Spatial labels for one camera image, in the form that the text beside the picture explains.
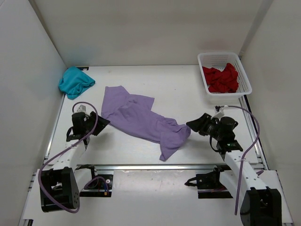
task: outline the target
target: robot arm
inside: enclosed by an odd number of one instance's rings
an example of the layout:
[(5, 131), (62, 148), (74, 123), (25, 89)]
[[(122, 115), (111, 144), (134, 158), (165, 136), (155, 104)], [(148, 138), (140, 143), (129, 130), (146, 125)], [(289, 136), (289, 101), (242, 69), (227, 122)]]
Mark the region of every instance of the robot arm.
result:
[[(109, 123), (109, 120), (98, 116), (96, 128), (92, 135), (97, 136)], [(73, 127), (67, 132), (66, 141), (69, 145), (82, 139), (95, 125), (96, 113), (86, 113), (85, 106), (81, 105), (77, 112), (72, 115)], [(77, 163), (86, 151), (90, 138), (65, 152), (57, 162), (48, 170), (43, 170), (41, 181), (46, 191), (60, 204), (68, 209), (79, 207), (79, 194), (84, 186), (97, 176), (93, 165), (85, 165), (77, 168)], [(54, 204), (42, 190), (40, 190), (41, 207), (44, 212), (61, 210)]]
[(217, 106), (216, 111), (213, 117), (205, 113), (199, 119), (186, 123), (200, 135), (209, 135), (211, 147), (212, 139), (217, 140), (217, 149), (213, 147), (212, 149), (221, 155), (231, 170), (216, 168), (214, 177), (218, 177), (219, 182), (228, 189), (232, 197), (236, 198), (238, 194), (240, 200), (238, 208), (244, 226), (281, 226), (280, 192), (277, 189), (270, 189), (257, 176), (250, 163), (242, 159), (243, 149), (235, 140), (233, 132), (238, 122), (233, 118), (223, 117), (221, 107)]

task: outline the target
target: table surface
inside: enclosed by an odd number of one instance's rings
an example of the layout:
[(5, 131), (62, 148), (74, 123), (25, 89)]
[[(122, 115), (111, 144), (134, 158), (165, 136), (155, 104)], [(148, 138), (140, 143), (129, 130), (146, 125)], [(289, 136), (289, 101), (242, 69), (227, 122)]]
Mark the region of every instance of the table surface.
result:
[[(241, 226), (240, 216), (234, 215), (234, 199), (198, 199), (197, 189), (184, 185), (195, 174), (194, 170), (115, 170), (112, 197), (81, 197), (77, 214), (44, 213), (35, 178), (23, 219), (33, 219), (32, 226)], [(265, 171), (260, 177), (280, 191), (282, 221), (292, 223), (277, 173)]]
[[(101, 111), (106, 86), (122, 85), (130, 94), (154, 97), (152, 111), (179, 124), (199, 118), (203, 113), (214, 114), (214, 105), (206, 101), (206, 92), (198, 65), (173, 66), (101, 66), (84, 71), (96, 83), (75, 100), (64, 99), (50, 147), (49, 157), (67, 147), (66, 132), (72, 126), (72, 106), (87, 101)], [(240, 106), (237, 100), (234, 105)], [(225, 115), (239, 122), (235, 128), (236, 139), (246, 150), (252, 143), (242, 110), (225, 110)], [(98, 136), (91, 136), (87, 150), (79, 164), (95, 165), (152, 165), (152, 164), (219, 164), (220, 155), (209, 145), (209, 137), (192, 132), (187, 142), (167, 161), (159, 160), (159, 144), (132, 137), (107, 126)], [(246, 156), (251, 163), (258, 163), (255, 149)]]

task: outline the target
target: white basket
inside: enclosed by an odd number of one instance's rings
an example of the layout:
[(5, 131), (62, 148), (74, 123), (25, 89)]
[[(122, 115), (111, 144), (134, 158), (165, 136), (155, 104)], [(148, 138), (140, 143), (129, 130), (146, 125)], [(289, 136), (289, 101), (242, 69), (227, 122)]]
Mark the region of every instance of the white basket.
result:
[[(210, 93), (208, 90), (209, 86), (206, 83), (202, 66), (208, 68), (214, 67), (216, 69), (219, 69), (220, 71), (223, 71), (227, 63), (232, 64), (235, 67), (235, 70), (238, 72), (238, 89), (236, 93)], [(243, 95), (247, 95), (252, 92), (251, 84), (237, 54), (231, 52), (200, 53), (198, 55), (198, 64), (201, 69), (203, 82), (207, 92), (207, 99), (210, 102), (231, 102), (237, 100)]]

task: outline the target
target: red cloth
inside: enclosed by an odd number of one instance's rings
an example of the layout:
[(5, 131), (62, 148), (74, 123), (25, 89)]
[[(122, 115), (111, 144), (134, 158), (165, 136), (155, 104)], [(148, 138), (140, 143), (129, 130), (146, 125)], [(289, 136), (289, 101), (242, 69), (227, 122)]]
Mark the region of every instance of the red cloth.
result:
[(235, 93), (238, 89), (238, 73), (232, 64), (227, 63), (222, 72), (213, 67), (203, 67), (203, 71), (207, 85), (210, 85), (208, 88), (210, 93)]

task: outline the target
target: black bracket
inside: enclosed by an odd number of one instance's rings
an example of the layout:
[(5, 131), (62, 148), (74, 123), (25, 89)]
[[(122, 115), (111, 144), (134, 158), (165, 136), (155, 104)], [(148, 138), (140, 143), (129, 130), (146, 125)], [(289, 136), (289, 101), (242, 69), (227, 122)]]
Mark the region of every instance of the black bracket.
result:
[(89, 71), (89, 67), (77, 67), (81, 71)]
[(103, 177), (106, 181), (110, 180), (107, 183), (109, 188), (109, 193), (105, 194), (105, 185), (102, 180), (95, 181), (94, 183), (90, 184), (88, 189), (80, 192), (80, 197), (111, 197), (112, 196), (112, 188), (113, 188), (113, 174), (98, 174), (97, 176)]
[(219, 166), (212, 172), (197, 174), (189, 179), (186, 186), (196, 186), (198, 188), (199, 199), (229, 199), (232, 198), (230, 192), (220, 183), (220, 172), (227, 170), (228, 166)]

